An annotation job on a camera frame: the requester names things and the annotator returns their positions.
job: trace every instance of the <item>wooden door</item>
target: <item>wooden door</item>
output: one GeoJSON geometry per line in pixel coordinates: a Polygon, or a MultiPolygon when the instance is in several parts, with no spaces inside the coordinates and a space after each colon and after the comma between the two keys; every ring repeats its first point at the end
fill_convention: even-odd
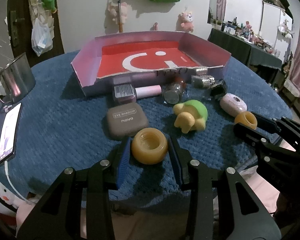
{"type": "Polygon", "coordinates": [[[41,54],[39,57],[33,51],[31,46],[31,31],[32,31],[32,23],[31,16],[29,13],[29,3],[28,0],[8,0],[7,4],[7,23],[8,23],[8,31],[12,41],[11,35],[11,21],[10,15],[11,11],[15,11],[17,22],[15,26],[17,26],[17,38],[18,45],[13,45],[11,42],[12,52],[14,57],[19,56],[20,54],[26,52],[30,67],[36,65],[39,62],[42,62],[46,59],[64,54],[64,49],[62,45],[60,28],[59,28],[59,19],[58,12],[52,14],[54,19],[54,38],[53,38],[53,48],[41,54]]]}

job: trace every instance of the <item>smartphone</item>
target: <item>smartphone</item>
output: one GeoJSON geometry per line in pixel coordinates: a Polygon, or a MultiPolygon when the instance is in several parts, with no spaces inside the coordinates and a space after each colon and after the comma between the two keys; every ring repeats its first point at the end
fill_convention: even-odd
{"type": "Polygon", "coordinates": [[[20,117],[21,103],[12,108],[5,117],[0,136],[0,165],[15,156],[17,122],[20,117]]]}

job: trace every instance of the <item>glass jar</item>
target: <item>glass jar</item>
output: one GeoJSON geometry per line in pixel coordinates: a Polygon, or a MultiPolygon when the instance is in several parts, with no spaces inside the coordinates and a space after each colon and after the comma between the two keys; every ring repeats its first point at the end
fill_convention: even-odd
{"type": "Polygon", "coordinates": [[[179,103],[182,99],[186,85],[186,82],[182,78],[177,77],[172,84],[165,88],[163,92],[164,100],[171,105],[179,103]]]}

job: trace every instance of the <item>round table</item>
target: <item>round table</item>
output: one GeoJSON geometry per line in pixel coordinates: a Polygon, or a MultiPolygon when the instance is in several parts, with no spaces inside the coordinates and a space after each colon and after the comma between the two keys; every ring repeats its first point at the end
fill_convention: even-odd
{"type": "MultiPolygon", "coordinates": [[[[44,194],[66,168],[85,169],[107,157],[120,142],[109,137],[106,112],[113,106],[111,95],[86,98],[70,62],[77,52],[41,62],[32,68],[34,89],[21,101],[22,110],[16,133],[15,157],[9,161],[10,179],[24,196],[44,194]]],[[[225,76],[228,92],[242,98],[249,111],[266,117],[291,117],[283,100],[245,65],[231,58],[225,76]]],[[[191,95],[200,90],[189,86],[191,95]]],[[[173,126],[176,116],[161,96],[138,100],[150,127],[178,138],[181,147],[209,167],[244,169],[256,161],[253,150],[232,132],[234,118],[219,103],[205,103],[208,109],[206,130],[182,134],[173,126]]],[[[0,134],[5,113],[0,105],[0,134]]],[[[274,135],[267,135],[272,140],[274,135]]],[[[9,189],[4,167],[0,181],[9,189]]],[[[188,200],[175,182],[170,158],[156,165],[143,165],[132,156],[125,182],[118,191],[109,191],[110,200],[137,208],[158,205],[180,207],[188,200]]]]}

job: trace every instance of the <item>stainless steel mug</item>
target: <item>stainless steel mug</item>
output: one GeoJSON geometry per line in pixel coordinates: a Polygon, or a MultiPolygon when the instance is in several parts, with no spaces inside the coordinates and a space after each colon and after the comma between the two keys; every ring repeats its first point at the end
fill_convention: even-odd
{"type": "Polygon", "coordinates": [[[36,80],[33,76],[26,53],[21,54],[8,64],[5,69],[0,71],[2,85],[6,94],[10,95],[10,100],[0,101],[4,104],[17,103],[23,99],[35,86],[36,80]]]}

